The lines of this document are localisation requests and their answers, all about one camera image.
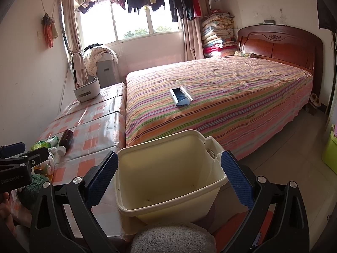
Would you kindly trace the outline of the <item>striped bed sheet mattress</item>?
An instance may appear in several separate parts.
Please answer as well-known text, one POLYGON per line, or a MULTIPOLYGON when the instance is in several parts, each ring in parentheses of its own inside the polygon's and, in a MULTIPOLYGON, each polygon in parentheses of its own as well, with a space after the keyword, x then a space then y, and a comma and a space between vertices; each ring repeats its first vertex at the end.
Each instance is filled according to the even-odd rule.
POLYGON ((312 74, 261 58, 217 57, 131 72, 126 146, 197 130, 242 159, 280 132, 308 102, 312 74), (176 107, 169 89, 193 96, 176 107))

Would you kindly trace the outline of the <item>orange cloth on wall hook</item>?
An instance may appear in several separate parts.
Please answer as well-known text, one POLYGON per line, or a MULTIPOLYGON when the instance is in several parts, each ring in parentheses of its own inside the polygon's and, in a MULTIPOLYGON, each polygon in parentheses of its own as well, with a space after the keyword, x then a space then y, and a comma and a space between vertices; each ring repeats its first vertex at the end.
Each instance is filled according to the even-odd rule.
POLYGON ((59 34, 55 27, 55 21, 53 17, 50 17, 47 13, 42 18, 43 36, 48 48, 52 48, 54 40, 58 38, 59 34))

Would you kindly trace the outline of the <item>brown glass bottle white cap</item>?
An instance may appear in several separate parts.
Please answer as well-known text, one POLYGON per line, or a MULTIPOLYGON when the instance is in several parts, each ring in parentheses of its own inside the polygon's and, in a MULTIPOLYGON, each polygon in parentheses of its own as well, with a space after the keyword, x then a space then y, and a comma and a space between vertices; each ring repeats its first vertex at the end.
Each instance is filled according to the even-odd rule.
POLYGON ((67 129, 64 131, 59 141, 59 146, 57 148, 57 153, 59 156, 66 155, 67 151, 69 150, 71 146, 73 136, 74 136, 74 133, 71 130, 67 129))

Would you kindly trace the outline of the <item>grey plush cushion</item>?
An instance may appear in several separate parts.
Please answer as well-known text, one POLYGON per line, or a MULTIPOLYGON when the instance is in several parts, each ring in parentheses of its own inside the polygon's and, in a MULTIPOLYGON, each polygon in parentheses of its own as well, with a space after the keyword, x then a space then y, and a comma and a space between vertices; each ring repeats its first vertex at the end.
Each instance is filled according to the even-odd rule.
POLYGON ((216 252, 215 238, 193 223, 147 226, 138 232, 131 252, 216 252))

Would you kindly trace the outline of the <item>left beige curtain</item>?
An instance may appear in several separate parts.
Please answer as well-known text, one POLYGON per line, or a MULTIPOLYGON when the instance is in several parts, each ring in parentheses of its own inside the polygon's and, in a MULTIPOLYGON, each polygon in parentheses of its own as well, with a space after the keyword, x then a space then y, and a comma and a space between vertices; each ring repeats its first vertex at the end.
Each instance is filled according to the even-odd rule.
POLYGON ((74 72, 75 88, 88 83, 88 74, 84 65, 82 45, 75 21, 74 0, 62 0, 65 35, 70 48, 71 68, 74 72))

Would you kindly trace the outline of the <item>right beige curtain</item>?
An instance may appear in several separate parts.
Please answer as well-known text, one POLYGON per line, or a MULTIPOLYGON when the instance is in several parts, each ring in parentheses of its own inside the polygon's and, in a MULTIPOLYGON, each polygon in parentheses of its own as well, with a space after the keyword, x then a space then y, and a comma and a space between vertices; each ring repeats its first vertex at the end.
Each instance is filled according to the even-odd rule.
POLYGON ((199 20, 200 18, 194 18, 192 21, 189 21, 186 14, 182 19, 185 61, 204 58, 199 20))

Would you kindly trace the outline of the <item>green plastic wrapper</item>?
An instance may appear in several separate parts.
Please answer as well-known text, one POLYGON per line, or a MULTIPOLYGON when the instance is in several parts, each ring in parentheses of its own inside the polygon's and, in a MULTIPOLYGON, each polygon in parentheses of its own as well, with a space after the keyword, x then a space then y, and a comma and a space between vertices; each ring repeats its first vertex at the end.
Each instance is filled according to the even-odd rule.
POLYGON ((57 136, 51 136, 46 140, 39 140, 39 141, 35 142, 31 146, 30 150, 34 151, 34 150, 37 150, 37 149, 42 148, 42 147, 45 147, 47 149, 53 148, 58 144, 58 142, 59 142, 59 138, 57 136))

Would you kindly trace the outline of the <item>stack of folded quilts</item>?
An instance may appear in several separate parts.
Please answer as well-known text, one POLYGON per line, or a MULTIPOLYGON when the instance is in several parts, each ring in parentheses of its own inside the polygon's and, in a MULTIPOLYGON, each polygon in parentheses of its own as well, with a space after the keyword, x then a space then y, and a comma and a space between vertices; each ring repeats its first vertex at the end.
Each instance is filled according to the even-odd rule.
POLYGON ((205 58, 228 57, 238 50, 234 34, 234 16, 219 9, 212 10, 201 24, 203 55, 205 58))

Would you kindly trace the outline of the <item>white blue lint brush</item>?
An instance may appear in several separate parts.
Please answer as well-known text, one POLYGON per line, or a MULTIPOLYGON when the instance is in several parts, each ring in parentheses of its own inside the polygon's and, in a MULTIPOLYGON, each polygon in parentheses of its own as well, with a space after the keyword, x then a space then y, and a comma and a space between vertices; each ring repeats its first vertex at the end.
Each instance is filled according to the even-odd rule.
POLYGON ((171 88, 169 91, 176 107, 188 106, 194 99, 185 86, 171 88))

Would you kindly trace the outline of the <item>wooden red headboard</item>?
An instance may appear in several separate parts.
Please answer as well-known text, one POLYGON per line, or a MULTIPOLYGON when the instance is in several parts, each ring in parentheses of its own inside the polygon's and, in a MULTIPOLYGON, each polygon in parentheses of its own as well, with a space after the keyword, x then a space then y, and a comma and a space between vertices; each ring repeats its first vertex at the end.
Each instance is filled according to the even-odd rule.
POLYGON ((320 94, 323 42, 316 35, 291 26, 248 26, 238 30, 238 50, 309 71, 313 75, 312 92, 320 94))

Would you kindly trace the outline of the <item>crumpled clear plastic bag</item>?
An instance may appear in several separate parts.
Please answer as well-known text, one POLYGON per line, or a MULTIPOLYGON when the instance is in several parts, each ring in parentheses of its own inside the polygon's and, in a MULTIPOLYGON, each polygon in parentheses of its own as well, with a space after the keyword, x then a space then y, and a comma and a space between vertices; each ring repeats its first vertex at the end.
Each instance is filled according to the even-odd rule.
POLYGON ((39 165, 42 174, 52 176, 54 174, 55 165, 59 163, 59 155, 56 147, 49 148, 49 157, 39 165))

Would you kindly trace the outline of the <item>beige curtain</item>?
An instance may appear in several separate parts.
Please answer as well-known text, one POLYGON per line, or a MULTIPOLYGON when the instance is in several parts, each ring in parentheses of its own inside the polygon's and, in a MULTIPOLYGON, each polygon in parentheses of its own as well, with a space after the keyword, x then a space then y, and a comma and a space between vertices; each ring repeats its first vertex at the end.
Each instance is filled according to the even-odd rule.
POLYGON ((182 19, 185 61, 204 58, 199 20, 200 18, 194 18, 192 21, 189 21, 186 14, 182 19))
POLYGON ((74 72, 75 88, 88 83, 88 74, 84 65, 82 45, 75 21, 74 0, 62 0, 65 35, 70 48, 71 68, 74 72))

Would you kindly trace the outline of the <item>green plush broccoli toy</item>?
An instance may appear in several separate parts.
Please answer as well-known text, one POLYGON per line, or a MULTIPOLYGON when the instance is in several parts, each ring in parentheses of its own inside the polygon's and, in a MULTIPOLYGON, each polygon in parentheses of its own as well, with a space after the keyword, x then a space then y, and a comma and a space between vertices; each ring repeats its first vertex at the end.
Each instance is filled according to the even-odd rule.
POLYGON ((17 190, 17 196, 21 204, 28 210, 33 210, 42 185, 49 178, 41 174, 31 174, 31 183, 17 190))

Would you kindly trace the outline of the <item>cream plastic trash bin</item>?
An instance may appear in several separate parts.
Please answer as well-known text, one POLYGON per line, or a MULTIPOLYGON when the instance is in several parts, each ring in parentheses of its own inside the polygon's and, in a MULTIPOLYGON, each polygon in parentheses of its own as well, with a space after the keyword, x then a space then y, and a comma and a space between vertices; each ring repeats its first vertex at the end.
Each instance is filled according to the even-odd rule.
POLYGON ((212 136, 196 130, 120 150, 114 176, 119 212, 148 225, 204 218, 228 182, 224 153, 212 136))

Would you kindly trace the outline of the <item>checkered plastic table cover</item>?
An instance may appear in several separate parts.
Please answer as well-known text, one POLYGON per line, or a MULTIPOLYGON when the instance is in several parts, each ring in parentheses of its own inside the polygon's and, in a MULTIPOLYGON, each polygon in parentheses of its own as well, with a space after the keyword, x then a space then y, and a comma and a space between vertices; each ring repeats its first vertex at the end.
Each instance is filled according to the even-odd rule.
MULTIPOLYGON (((52 136, 60 138, 67 129, 74 134, 65 156, 54 158, 52 184, 68 184, 99 165, 110 151, 118 152, 124 148, 125 125, 126 86, 123 83, 102 89, 96 98, 87 102, 70 103, 39 137, 39 140, 52 136)), ((128 242, 145 226, 139 219, 118 211, 113 181, 100 203, 91 210, 105 234, 112 239, 128 242)))

